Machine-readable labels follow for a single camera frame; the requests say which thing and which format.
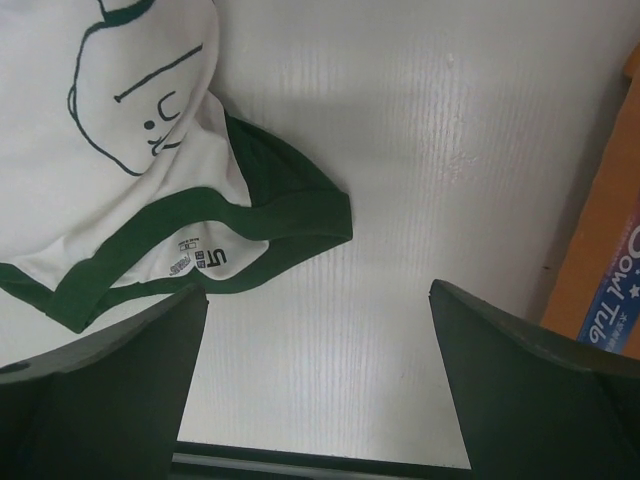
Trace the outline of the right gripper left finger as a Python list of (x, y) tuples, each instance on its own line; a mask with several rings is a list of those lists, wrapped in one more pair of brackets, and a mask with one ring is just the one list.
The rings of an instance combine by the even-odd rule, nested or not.
[(2, 367), (2, 478), (167, 478), (207, 309), (189, 286)]

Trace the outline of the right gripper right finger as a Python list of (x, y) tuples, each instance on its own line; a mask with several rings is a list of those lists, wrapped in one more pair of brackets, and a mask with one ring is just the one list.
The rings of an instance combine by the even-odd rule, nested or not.
[(442, 280), (429, 301), (476, 479), (636, 479), (639, 363)]

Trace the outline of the white green sleeved t shirt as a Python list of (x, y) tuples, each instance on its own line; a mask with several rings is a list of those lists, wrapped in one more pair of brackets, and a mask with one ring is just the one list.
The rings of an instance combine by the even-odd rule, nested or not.
[(258, 287), (351, 240), (349, 197), (211, 92), (211, 1), (1, 5), (1, 287), (80, 333), (197, 283)]

